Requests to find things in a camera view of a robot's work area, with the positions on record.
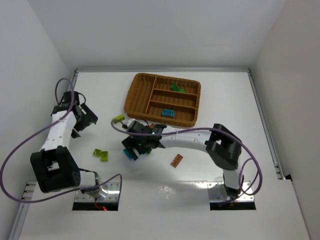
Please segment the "cyan long lego brick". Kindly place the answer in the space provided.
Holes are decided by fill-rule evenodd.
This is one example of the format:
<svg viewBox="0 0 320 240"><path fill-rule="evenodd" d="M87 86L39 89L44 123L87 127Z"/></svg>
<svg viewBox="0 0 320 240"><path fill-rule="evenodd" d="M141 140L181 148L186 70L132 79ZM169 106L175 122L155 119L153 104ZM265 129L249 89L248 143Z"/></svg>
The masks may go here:
<svg viewBox="0 0 320 240"><path fill-rule="evenodd" d="M133 157L131 156L131 154L128 152L127 149L124 149L123 152L124 152L124 154L126 155L126 157L127 157L129 160L131 160L131 161L134 160Z"/></svg>

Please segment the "cyan patterned round lego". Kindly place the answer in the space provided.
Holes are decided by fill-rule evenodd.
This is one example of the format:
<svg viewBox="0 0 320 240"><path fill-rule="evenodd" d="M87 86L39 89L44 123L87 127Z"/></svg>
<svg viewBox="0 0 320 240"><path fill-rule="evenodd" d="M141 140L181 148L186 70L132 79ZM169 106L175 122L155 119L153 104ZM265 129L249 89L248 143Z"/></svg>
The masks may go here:
<svg viewBox="0 0 320 240"><path fill-rule="evenodd" d="M166 118L174 118L175 117L175 111L172 109L164 109L161 113L162 117Z"/></svg>

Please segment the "dark green lego block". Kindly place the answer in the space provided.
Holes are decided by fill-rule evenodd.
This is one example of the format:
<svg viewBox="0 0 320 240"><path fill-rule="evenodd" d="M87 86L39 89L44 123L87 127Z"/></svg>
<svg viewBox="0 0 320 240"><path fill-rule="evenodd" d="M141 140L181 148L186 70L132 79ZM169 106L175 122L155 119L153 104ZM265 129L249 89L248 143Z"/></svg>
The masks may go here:
<svg viewBox="0 0 320 240"><path fill-rule="evenodd" d="M175 92L178 92L178 91L180 90L180 88L179 88L176 84L172 84L172 85L170 86L170 89L173 90L173 91L175 91Z"/></svg>

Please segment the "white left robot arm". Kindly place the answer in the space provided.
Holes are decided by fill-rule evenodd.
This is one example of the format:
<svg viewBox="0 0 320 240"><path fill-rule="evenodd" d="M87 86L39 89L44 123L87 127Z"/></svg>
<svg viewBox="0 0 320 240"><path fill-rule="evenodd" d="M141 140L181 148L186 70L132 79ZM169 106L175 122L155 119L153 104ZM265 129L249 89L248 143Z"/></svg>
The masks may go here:
<svg viewBox="0 0 320 240"><path fill-rule="evenodd" d="M104 188L100 176L79 168L69 151L70 140L79 138L81 131L98 121L88 106L80 102L80 96L77 91L63 94L51 113L54 125L40 151L31 154L30 163L43 193L79 188L82 194L101 199Z"/></svg>

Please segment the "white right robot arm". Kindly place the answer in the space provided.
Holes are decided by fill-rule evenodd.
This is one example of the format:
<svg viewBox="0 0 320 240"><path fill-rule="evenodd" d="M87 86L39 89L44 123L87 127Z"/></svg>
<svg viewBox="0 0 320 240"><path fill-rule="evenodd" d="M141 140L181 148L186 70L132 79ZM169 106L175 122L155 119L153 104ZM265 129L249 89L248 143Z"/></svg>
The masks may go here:
<svg viewBox="0 0 320 240"><path fill-rule="evenodd" d="M183 148L207 153L214 164L222 169L226 194L232 199L240 196L239 157L241 140L222 124L214 124L212 130L174 128L165 124L153 127L130 118L122 125L130 135L122 141L124 153L133 161L150 150Z"/></svg>

